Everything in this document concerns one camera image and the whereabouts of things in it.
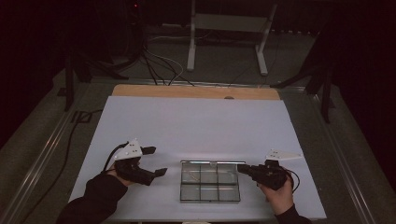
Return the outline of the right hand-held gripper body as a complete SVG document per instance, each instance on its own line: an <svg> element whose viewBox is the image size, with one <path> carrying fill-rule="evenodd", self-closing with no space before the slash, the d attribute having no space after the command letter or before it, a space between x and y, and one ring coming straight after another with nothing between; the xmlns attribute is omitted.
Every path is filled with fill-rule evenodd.
<svg viewBox="0 0 396 224"><path fill-rule="evenodd" d="M297 174L280 165L281 161L301 159L302 154L271 149L265 156L264 164L251 165L249 167L250 177L259 184L272 190L281 189L290 178L294 186L293 175Z"/></svg>

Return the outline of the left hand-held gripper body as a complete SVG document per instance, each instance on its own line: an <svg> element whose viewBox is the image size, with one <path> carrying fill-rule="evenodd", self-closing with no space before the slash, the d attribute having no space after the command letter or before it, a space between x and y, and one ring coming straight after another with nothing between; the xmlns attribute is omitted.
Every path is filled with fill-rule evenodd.
<svg viewBox="0 0 396 224"><path fill-rule="evenodd" d="M155 179L154 173L139 167L140 159L144 156L138 141L132 140L120 146L114 156L115 169L123 179L149 186Z"/></svg>

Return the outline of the clear plastic compartment box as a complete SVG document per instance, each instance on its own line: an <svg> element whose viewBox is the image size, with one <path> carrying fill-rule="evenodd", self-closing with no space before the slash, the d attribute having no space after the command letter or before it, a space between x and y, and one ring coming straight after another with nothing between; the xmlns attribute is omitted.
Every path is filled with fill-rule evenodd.
<svg viewBox="0 0 396 224"><path fill-rule="evenodd" d="M182 203L239 203L239 161L182 161Z"/></svg>

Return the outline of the person's right hand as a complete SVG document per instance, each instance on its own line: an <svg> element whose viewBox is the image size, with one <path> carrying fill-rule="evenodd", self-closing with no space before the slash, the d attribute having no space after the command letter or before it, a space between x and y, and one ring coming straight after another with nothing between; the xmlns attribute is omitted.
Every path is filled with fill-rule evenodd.
<svg viewBox="0 0 396 224"><path fill-rule="evenodd" d="M270 204L275 215L281 215L288 211L293 205L292 183L289 177L283 187L278 190L273 190L258 184L259 189L266 197L266 201Z"/></svg>

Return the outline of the person's left hand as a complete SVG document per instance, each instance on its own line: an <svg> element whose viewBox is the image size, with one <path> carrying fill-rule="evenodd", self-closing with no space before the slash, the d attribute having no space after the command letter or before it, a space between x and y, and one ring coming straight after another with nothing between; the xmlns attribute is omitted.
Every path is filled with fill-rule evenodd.
<svg viewBox="0 0 396 224"><path fill-rule="evenodd" d="M132 181L123 179L120 176L118 176L116 169L115 169L115 165L112 165L108 170L106 170L106 174L116 177L121 182L121 184L123 184L126 187L129 187L133 184Z"/></svg>

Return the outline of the black tripod stand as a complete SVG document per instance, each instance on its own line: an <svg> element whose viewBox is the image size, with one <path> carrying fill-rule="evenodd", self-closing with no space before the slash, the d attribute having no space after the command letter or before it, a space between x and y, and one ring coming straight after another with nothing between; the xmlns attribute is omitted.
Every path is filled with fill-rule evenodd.
<svg viewBox="0 0 396 224"><path fill-rule="evenodd" d="M321 91L320 113L323 119L329 123L332 70L336 51L336 41L330 35L320 32L308 52L300 71L293 77L280 83L272 84L271 88L284 89L301 79L310 77L304 91L307 94L317 94Z"/></svg>
<svg viewBox="0 0 396 224"><path fill-rule="evenodd" d="M99 69L112 78L121 80L126 79L126 77L123 77L110 70L86 54L79 51L70 51L65 58L65 87L63 91L63 95L65 96L65 111L68 111L74 103L74 76L77 76L83 82L89 82L91 80L92 75L88 68L89 65Z"/></svg>

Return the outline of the white metal stand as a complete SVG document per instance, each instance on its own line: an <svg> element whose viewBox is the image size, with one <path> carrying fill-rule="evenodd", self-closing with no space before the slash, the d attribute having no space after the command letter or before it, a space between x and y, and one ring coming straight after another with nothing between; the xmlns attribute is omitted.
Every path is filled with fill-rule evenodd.
<svg viewBox="0 0 396 224"><path fill-rule="evenodd" d="M270 6L269 13L264 17L249 17L236 15L206 14L196 11L196 0L191 0L191 32L190 47L187 60L187 70L193 71L195 66L196 36L197 29L209 31L233 31L248 32L262 35L262 40L255 46L256 58L262 76L269 73L263 50L270 34L277 3Z"/></svg>

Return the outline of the metal floor rail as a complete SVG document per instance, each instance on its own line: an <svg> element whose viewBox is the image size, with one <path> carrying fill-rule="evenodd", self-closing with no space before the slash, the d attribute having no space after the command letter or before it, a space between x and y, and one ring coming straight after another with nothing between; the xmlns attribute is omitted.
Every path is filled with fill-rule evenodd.
<svg viewBox="0 0 396 224"><path fill-rule="evenodd" d="M330 152L334 157L337 168L343 178L346 189L349 194L349 198L354 204L354 207L359 215L362 224L377 224L375 218L361 192L361 188L353 175L349 165L347 164L347 159L342 151L342 148L337 140L335 134L331 130L330 125L324 120L321 115L321 101L316 95L308 96L310 104L313 107L321 130L324 132L326 138L330 141L331 149Z"/></svg>
<svg viewBox="0 0 396 224"><path fill-rule="evenodd" d="M58 146L58 143L64 134L64 130L73 117L75 111L75 107L71 106L68 110L62 113L59 122L56 124L53 132L49 136L49 139L46 141L46 145L44 145L36 157L31 168L22 180L21 185L18 187L16 194L7 205L4 213L0 216L0 224L16 224L18 222L22 208L26 205L27 200L46 168L53 151Z"/></svg>

